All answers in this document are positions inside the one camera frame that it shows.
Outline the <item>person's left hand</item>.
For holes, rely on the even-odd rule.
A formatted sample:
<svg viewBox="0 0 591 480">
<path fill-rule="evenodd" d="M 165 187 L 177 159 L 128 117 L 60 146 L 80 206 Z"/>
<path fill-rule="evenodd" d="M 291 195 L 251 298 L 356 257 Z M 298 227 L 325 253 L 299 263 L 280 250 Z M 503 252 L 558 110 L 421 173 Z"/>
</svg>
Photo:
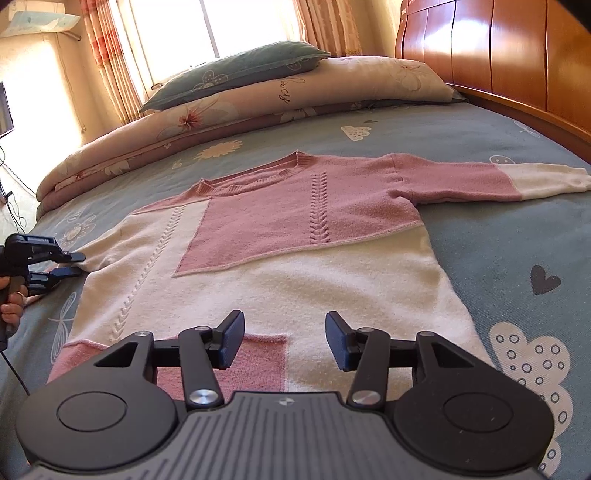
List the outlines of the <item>person's left hand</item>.
<svg viewBox="0 0 591 480">
<path fill-rule="evenodd" d="M 1 304 L 1 319 L 7 324 L 7 328 L 16 331 L 20 326 L 24 309 L 35 301 L 30 296 L 25 285 L 19 287 L 16 292 L 9 295 L 8 299 Z"/>
</svg>

